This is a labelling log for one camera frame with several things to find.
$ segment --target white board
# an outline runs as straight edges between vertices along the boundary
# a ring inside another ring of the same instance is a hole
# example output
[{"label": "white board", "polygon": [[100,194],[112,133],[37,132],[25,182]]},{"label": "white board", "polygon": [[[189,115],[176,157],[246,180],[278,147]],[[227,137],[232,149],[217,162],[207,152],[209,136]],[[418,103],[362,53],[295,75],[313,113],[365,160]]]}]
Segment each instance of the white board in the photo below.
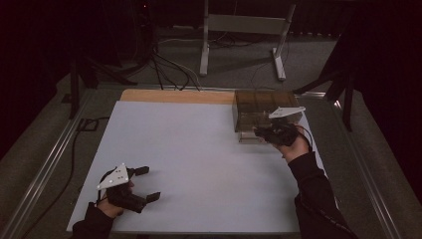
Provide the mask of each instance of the white board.
[{"label": "white board", "polygon": [[[309,128],[304,114],[300,121]],[[317,163],[322,167],[314,143]],[[274,234],[298,232],[297,183],[269,144],[242,144],[229,105],[117,102],[68,230],[97,199],[116,166],[149,166],[133,193],[161,192],[137,214],[125,210],[112,230],[128,233]]]}]

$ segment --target dark background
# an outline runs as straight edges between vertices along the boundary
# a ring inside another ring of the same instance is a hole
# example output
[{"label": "dark background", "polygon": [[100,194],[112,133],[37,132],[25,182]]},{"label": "dark background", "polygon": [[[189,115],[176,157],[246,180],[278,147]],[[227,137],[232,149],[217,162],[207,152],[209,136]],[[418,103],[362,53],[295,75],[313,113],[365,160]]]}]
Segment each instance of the dark background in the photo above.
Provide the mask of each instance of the dark background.
[{"label": "dark background", "polygon": [[[69,72],[69,49],[78,46],[104,64],[118,65],[119,43],[109,31],[101,1],[1,1],[0,112],[2,157],[56,93],[56,82]],[[210,1],[210,12],[233,14],[234,1]],[[255,12],[259,1],[239,1],[237,14],[280,16],[280,1]],[[161,27],[202,25],[203,3],[197,0],[154,1],[154,19]],[[338,37],[324,70],[347,64],[356,68],[355,88],[381,128],[419,200],[422,160],[419,158],[421,104],[422,6],[402,1],[302,1],[292,34]],[[122,31],[120,40],[130,42]],[[358,55],[350,62],[350,56]]]}]

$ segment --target black sleeve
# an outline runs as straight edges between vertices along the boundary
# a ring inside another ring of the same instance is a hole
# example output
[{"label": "black sleeve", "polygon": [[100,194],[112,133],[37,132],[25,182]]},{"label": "black sleeve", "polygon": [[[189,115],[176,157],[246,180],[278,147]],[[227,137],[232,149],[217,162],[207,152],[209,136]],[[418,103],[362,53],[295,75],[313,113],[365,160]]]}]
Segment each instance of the black sleeve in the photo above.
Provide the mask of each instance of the black sleeve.
[{"label": "black sleeve", "polygon": [[303,239],[357,238],[336,207],[334,194],[323,170],[317,167],[314,152],[289,163],[298,182],[296,213]]},{"label": "black sleeve", "polygon": [[74,224],[71,239],[106,239],[113,221],[90,202],[85,219]]}]

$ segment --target hand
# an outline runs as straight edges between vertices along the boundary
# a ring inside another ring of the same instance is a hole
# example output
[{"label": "hand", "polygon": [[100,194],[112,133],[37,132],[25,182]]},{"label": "hand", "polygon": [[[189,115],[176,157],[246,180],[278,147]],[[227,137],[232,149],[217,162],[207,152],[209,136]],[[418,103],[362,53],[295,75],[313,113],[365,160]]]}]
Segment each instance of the hand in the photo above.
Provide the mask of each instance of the hand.
[{"label": "hand", "polygon": [[[129,181],[128,187],[129,187],[129,190],[131,191],[131,188],[134,187],[134,184],[132,181]],[[123,210],[124,210],[122,207],[114,206],[111,203],[109,203],[108,199],[106,198],[106,193],[103,195],[103,199],[97,205],[97,208],[110,218],[116,218],[117,216],[123,214]]]},{"label": "hand", "polygon": [[[301,125],[296,124],[296,127],[301,134],[304,134],[304,129]],[[300,135],[298,135],[296,140],[290,146],[273,144],[273,147],[275,147],[283,155],[283,158],[287,163],[310,151],[307,141]]]}]

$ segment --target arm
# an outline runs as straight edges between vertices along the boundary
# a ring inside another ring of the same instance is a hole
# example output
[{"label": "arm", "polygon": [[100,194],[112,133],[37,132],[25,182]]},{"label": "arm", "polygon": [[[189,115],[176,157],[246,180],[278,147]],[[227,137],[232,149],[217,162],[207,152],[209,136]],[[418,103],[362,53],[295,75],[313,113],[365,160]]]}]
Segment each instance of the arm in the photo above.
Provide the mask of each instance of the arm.
[{"label": "arm", "polygon": [[282,153],[298,182],[300,193],[295,204],[302,237],[357,238],[337,209],[331,185],[306,141],[298,136],[291,146],[273,146]]},{"label": "arm", "polygon": [[85,219],[74,224],[74,234],[71,239],[106,239],[111,231],[114,219],[123,213],[123,208],[112,205],[106,198],[106,193],[103,199],[96,206],[90,202],[85,215]]}]

